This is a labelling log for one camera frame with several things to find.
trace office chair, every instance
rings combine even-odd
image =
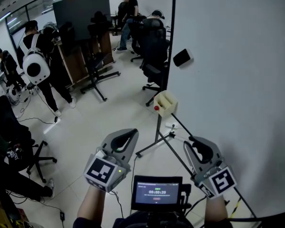
[[[109,21],[106,20],[106,16],[100,13],[101,12],[95,13],[95,17],[91,18],[91,22],[94,24],[88,26],[88,30],[92,38],[98,38],[99,36],[101,36],[101,34],[106,33],[111,24]],[[101,92],[99,91],[96,85],[99,83],[99,81],[103,79],[106,79],[106,78],[109,78],[115,75],[117,76],[120,75],[120,72],[118,71],[111,73],[111,74],[107,74],[107,75],[101,75],[101,76],[98,73],[98,70],[103,67],[103,61],[106,59],[106,57],[111,56],[111,55],[112,55],[111,53],[104,54],[104,53],[98,52],[91,59],[88,59],[85,57],[85,62],[87,62],[85,66],[89,73],[89,78],[91,80],[91,83],[88,86],[80,89],[80,92],[82,94],[85,94],[86,91],[94,88],[97,91],[97,93],[100,95],[102,100],[107,101],[108,98],[105,98],[101,94]]]
[[[141,55],[144,58],[143,74],[148,77],[148,83],[155,83],[159,87],[147,85],[142,90],[150,89],[156,94],[146,103],[150,106],[153,98],[162,91],[163,83],[168,78],[167,49],[170,42],[166,40],[166,29],[160,19],[144,19],[140,29],[138,42],[141,46]]]
[[[136,16],[136,17],[133,17],[133,23],[129,23],[130,34],[132,37],[132,49],[136,54],[140,55],[138,57],[131,58],[131,62],[137,59],[143,59],[143,57],[141,56],[141,48],[140,46],[137,46],[137,42],[139,40],[139,37],[141,36],[140,28],[143,26],[142,22],[144,19],[146,19],[145,16]],[[142,61],[142,64],[140,65],[139,68],[142,68],[143,64],[144,64],[144,61]]]
[[[48,145],[47,142],[42,141],[40,145],[35,144],[35,140],[31,138],[29,128],[18,122],[5,95],[0,97],[0,135],[6,142],[20,143],[23,150],[21,161],[9,164],[13,165],[13,168],[17,171],[27,168],[27,174],[30,174],[30,170],[35,165],[42,182],[46,183],[39,162],[52,160],[54,163],[57,163],[57,159],[54,157],[39,156],[43,145]],[[33,147],[38,148],[35,154],[33,153]]]

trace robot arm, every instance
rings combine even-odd
[[[130,172],[129,160],[138,140],[137,129],[111,133],[91,154],[85,167],[87,182],[102,191],[110,192]]]

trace black jacket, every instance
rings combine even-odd
[[[4,72],[5,76],[11,74],[12,71],[16,71],[17,63],[8,51],[3,51],[3,58],[0,63],[0,70]]]

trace floor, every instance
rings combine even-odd
[[[112,38],[113,47],[117,46],[118,40],[119,37]],[[37,119],[22,122],[22,124],[30,128],[37,143],[41,142],[41,140],[48,142],[48,146],[44,147],[42,155],[54,156],[58,159],[56,164],[50,161],[42,164],[41,170],[47,180],[49,178],[54,178],[55,180],[55,198],[47,200],[46,204],[58,207],[64,211],[66,216],[65,228],[72,227],[78,208],[88,189],[88,184],[82,174],[89,155],[95,153],[96,148],[109,133],[123,128],[137,128],[139,139],[135,151],[143,149],[154,142],[157,114],[152,109],[152,106],[148,108],[145,106],[145,102],[153,96],[154,92],[142,90],[142,86],[146,84],[147,79],[139,69],[141,60],[130,62],[130,58],[134,56],[130,51],[113,52],[116,63],[114,63],[111,72],[119,70],[121,75],[105,80],[98,85],[101,92],[108,98],[106,102],[103,102],[94,93],[94,90],[82,95],[79,92],[79,88],[75,88],[71,94],[77,99],[77,104],[76,108],[72,109],[53,90],[54,98],[62,112],[58,122],[55,125],[44,124]],[[26,97],[27,92],[24,92],[21,100],[24,100]],[[29,101],[29,105],[27,101],[14,107],[15,115],[21,116],[21,108],[28,105],[20,120],[38,117],[47,123],[54,122],[53,114],[38,95],[31,96]],[[173,123],[174,120],[172,117],[163,120],[161,125],[163,133],[169,131],[165,127],[165,122]],[[183,129],[177,129],[176,132],[179,135],[186,136]],[[182,159],[188,163],[182,150],[182,144],[177,140],[169,141]],[[134,157],[133,155],[130,160],[132,168]],[[204,197],[204,194],[190,181],[189,174],[182,167],[181,163],[163,143],[143,153],[143,157],[136,160],[134,174],[182,176],[183,183],[192,184],[191,204]],[[32,169],[30,177],[43,185],[36,169]],[[130,213],[131,178],[132,172],[114,189],[118,192],[125,216],[128,216]],[[14,202],[23,201],[23,199],[14,197],[13,199]],[[230,201],[227,205],[227,210],[228,214],[231,215],[238,201],[238,195],[235,191],[231,191],[225,195],[225,200]],[[203,225],[205,205],[206,201],[204,200],[187,216],[194,227],[199,228]],[[44,228],[62,227],[59,210],[57,209],[46,207],[41,203],[30,200],[17,206],[24,209],[31,222],[38,223]],[[250,216],[248,208],[243,202],[240,202],[234,217],[248,218]],[[115,219],[121,217],[120,207],[116,197],[113,195],[106,195],[104,217],[102,222],[103,228],[111,228]],[[233,226],[235,228],[248,228],[252,227],[252,224],[234,223]]]

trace white shoe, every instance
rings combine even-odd
[[[54,179],[53,178],[50,178],[48,180],[48,183],[47,183],[47,187],[51,188],[52,189],[52,196],[50,197],[51,199],[53,199],[55,197],[55,192],[54,192],[54,189],[55,189],[55,183],[54,183]]]
[[[61,112],[59,110],[54,112],[55,116],[60,117],[61,116]]]
[[[75,108],[76,107],[76,99],[74,97],[72,97],[72,102],[69,104],[70,104],[70,107]]]

